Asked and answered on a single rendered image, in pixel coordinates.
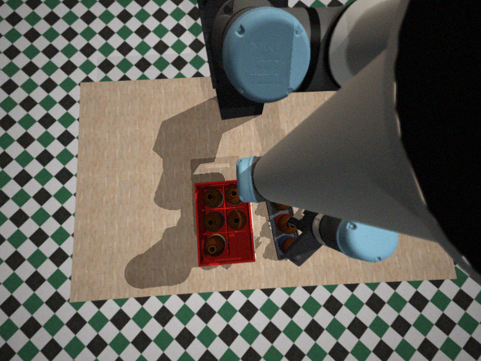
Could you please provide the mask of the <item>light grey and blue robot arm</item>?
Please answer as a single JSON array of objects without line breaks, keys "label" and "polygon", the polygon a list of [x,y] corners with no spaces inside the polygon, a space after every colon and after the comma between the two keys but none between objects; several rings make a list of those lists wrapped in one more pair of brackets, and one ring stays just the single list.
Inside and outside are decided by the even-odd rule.
[{"label": "light grey and blue robot arm", "polygon": [[438,243],[481,284],[481,0],[228,0],[212,49],[254,102],[336,91],[236,163],[240,201],[319,213],[316,239],[309,225],[288,260],[324,245],[379,262],[401,233]]}]

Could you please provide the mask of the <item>brown bottle with red label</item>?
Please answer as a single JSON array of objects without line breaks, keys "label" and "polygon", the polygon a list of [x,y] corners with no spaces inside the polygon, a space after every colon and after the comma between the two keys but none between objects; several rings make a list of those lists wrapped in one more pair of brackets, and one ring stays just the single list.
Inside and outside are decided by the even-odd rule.
[{"label": "brown bottle with red label", "polygon": [[297,228],[289,225],[287,220],[289,217],[292,217],[293,215],[291,214],[280,214],[275,220],[275,226],[276,228],[281,231],[282,233],[285,234],[293,234],[297,231]]}]

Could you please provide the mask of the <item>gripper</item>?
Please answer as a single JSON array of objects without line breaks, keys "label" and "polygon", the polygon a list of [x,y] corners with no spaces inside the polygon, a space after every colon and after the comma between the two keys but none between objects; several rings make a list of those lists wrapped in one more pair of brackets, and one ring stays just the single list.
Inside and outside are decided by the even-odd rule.
[{"label": "gripper", "polygon": [[[304,210],[303,212],[304,215],[302,215],[302,212],[303,212],[303,209],[298,209],[298,211],[293,215],[293,217],[289,217],[287,221],[289,225],[296,227],[301,232],[304,231],[310,225],[311,234],[315,238],[313,234],[313,221],[315,219],[315,215],[318,215],[319,213],[316,214],[315,212]],[[312,219],[312,222],[311,222],[311,219]]]}]

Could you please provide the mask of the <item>brown bottle with blue label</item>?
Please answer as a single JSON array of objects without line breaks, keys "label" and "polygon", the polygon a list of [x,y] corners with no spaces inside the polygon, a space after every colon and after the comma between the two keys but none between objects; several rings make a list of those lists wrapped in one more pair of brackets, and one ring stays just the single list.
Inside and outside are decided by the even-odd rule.
[{"label": "brown bottle with blue label", "polygon": [[295,240],[290,235],[285,235],[279,240],[279,249],[284,253],[285,249]]}]

